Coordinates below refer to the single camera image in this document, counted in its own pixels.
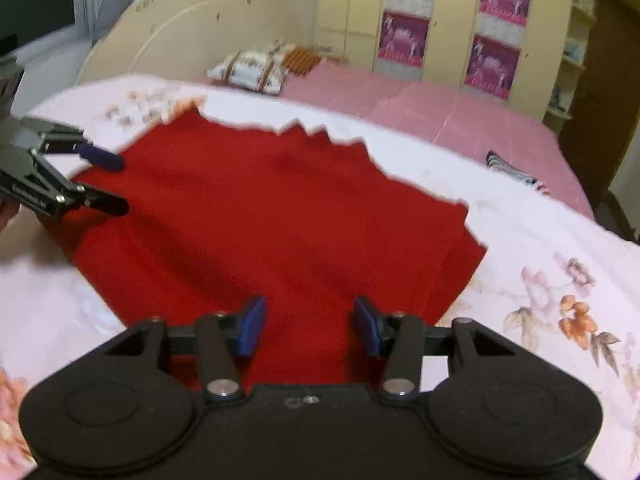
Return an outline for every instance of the white bed sheet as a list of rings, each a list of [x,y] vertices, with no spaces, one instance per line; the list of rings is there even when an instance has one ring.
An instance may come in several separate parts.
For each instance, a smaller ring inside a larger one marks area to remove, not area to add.
[[[143,118],[150,102],[152,108],[167,108],[195,96],[206,97],[203,115],[225,123],[281,129],[299,120],[308,130],[325,125],[335,142],[362,138],[390,176],[432,194],[464,199],[467,225],[488,252],[441,323],[473,317],[588,384],[605,413],[588,465],[605,480],[638,475],[640,247],[453,152],[284,100],[127,75],[65,91],[32,113],[76,124],[97,144],[119,150],[148,129]],[[50,160],[68,175],[83,167],[72,156]],[[571,258],[580,263],[567,267]],[[595,284],[585,279],[580,265]],[[30,212],[22,211],[0,235],[0,290],[0,368],[30,385],[123,329]],[[574,313],[563,315],[559,307],[569,294],[590,305],[588,315],[598,326],[594,335],[602,340],[596,343],[599,365],[590,350],[580,347],[580,334],[567,338],[559,328],[561,318]],[[431,370],[426,362],[424,385],[433,384],[431,373],[442,373],[439,364]],[[1,459],[0,453],[0,480],[6,480],[11,471],[2,468]]]

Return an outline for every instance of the striped folded clothing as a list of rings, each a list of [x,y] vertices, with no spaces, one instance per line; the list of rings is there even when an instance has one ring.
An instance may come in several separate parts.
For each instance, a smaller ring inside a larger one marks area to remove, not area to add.
[[[515,168],[492,150],[489,150],[489,152],[486,154],[486,166],[490,170],[501,171],[502,173],[505,173],[510,177],[519,180],[527,186],[535,188],[536,191],[539,191],[543,195],[549,194],[549,188],[545,186],[543,182],[530,175],[529,173],[525,173],[524,171]]]

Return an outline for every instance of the red fabric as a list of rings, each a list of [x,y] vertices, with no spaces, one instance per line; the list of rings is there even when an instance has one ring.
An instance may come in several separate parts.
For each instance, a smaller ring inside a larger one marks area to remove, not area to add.
[[[124,157],[124,172],[78,180],[126,196],[130,213],[83,209],[50,231],[126,324],[191,324],[264,295],[247,384],[369,380],[356,295],[434,323],[484,255],[465,205],[387,178],[363,143],[325,132],[236,130],[194,110]]]

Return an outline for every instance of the pink mattress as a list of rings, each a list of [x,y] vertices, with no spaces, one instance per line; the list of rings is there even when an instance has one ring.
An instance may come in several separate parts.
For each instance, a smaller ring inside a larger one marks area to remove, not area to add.
[[[281,97],[411,134],[481,164],[494,150],[540,179],[551,196],[593,219],[555,135],[501,104],[446,86],[403,82],[328,62],[306,78],[290,78]]]

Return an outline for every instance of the bed sheet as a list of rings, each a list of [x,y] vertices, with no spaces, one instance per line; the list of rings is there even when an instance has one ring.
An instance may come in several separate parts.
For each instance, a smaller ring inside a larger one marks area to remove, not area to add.
[[[326,126],[334,142],[363,139],[389,176],[463,198],[467,225],[488,252],[440,324],[475,318],[583,381],[604,408],[588,465],[604,480],[640,473],[640,247],[445,148],[285,100],[131,75],[65,91],[33,113],[118,150],[194,98],[203,115],[232,125],[281,129],[299,120],[307,130]],[[83,168],[72,156],[50,160],[69,175]],[[9,480],[30,464],[16,419],[24,389],[123,326],[29,212],[0,235],[0,290],[0,479]],[[425,389],[444,378],[431,362]]]
[[[431,82],[404,82],[330,62],[306,78],[289,78],[281,97],[406,132],[482,164],[494,150],[540,179],[553,197],[593,219],[555,135],[500,103]]]

